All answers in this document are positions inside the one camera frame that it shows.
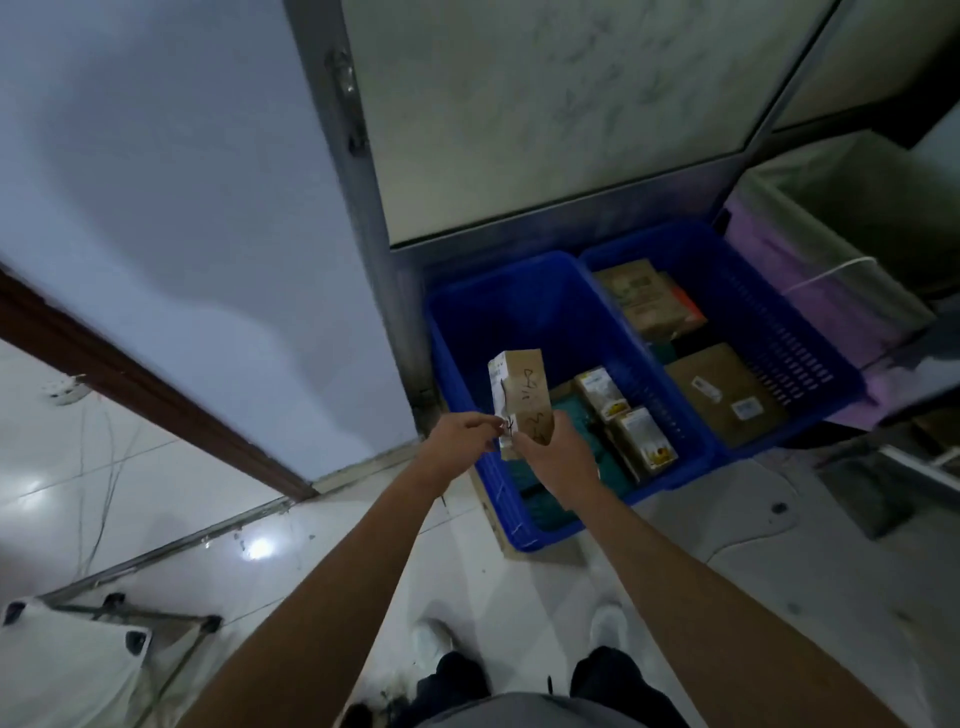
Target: white sneaker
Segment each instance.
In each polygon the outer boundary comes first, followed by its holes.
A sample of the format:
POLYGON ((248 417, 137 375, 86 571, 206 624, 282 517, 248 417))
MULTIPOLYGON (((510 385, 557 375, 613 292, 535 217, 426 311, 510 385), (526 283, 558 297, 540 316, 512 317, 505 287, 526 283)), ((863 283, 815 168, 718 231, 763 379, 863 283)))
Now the white sneaker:
POLYGON ((588 654, 597 647, 627 651, 627 615, 619 604, 602 604, 593 613, 588 654))
POLYGON ((453 635, 439 619, 421 619, 411 632, 414 661, 427 674, 437 671, 442 657, 453 652, 453 635))

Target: hand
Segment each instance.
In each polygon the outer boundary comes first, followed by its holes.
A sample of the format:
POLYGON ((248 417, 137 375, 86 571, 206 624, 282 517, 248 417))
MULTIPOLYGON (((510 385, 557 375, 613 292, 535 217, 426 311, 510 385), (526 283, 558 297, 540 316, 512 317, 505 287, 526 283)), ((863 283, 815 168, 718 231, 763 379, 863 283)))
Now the hand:
POLYGON ((514 449, 523 455, 540 483, 560 505, 575 511, 579 499, 595 487, 603 487, 597 464, 587 441, 562 410, 553 413, 553 437, 538 445, 522 432, 513 436, 514 449))
POLYGON ((437 497, 458 475, 465 473, 484 452, 493 452, 494 437, 503 432, 503 420, 480 412, 451 412, 441 416, 420 446, 414 463, 440 488, 437 497))

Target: blue plastic crate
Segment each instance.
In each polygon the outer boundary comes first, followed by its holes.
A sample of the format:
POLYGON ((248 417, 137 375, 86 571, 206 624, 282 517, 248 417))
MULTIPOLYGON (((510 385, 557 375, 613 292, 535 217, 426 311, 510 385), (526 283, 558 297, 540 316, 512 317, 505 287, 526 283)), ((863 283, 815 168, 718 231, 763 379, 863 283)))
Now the blue plastic crate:
MULTIPOLYGON (((686 291, 790 415, 786 424, 740 448, 716 439, 717 465, 753 457, 863 397, 856 368, 710 226, 669 223, 580 256, 590 271, 641 258, 686 291)), ((634 340, 646 351, 638 335, 634 340)))
MULTIPOLYGON (((505 350, 540 349, 551 386, 605 366, 630 404, 647 407, 676 448, 679 461, 626 502, 680 487, 709 469, 714 452, 706 425, 573 256, 548 253, 446 285, 427 298, 426 319, 434 374, 450 410, 492 412, 487 363, 505 350)), ((537 528, 499 453, 483 455, 477 471, 517 550, 536 551, 583 528, 579 521, 556 531, 537 528)))

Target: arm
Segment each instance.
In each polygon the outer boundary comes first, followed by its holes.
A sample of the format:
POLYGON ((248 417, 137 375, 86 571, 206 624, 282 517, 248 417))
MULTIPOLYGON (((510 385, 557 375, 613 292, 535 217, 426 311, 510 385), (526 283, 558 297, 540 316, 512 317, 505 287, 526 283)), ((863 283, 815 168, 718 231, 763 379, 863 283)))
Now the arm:
POLYGON ((333 724, 433 501, 499 434, 491 415, 441 417, 413 463, 227 660, 179 728, 333 724))
POLYGON ((816 644, 620 501, 600 482, 588 445, 565 413, 555 414, 550 445, 515 434, 515 447, 597 540, 711 728, 902 728, 816 644))

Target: person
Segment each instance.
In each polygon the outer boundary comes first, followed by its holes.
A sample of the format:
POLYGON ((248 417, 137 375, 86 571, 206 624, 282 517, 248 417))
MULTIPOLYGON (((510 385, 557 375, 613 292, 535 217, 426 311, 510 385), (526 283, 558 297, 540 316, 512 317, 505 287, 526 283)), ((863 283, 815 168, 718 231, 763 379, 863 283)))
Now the person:
MULTIPOLYGON (((493 449, 502 427, 491 415, 442 416, 406 470, 211 679, 180 728, 332 726, 430 505, 493 449)), ((563 412, 556 413, 549 445, 522 434, 514 440, 540 482, 603 549, 710 728, 902 726, 813 642, 672 544, 606 488, 589 446, 563 412)), ((590 630, 593 649, 573 671, 570 697, 491 696, 483 669, 454 649, 443 626, 420 622, 413 647, 433 674, 393 716, 393 728, 685 726, 625 653, 622 610, 604 605, 590 630)))

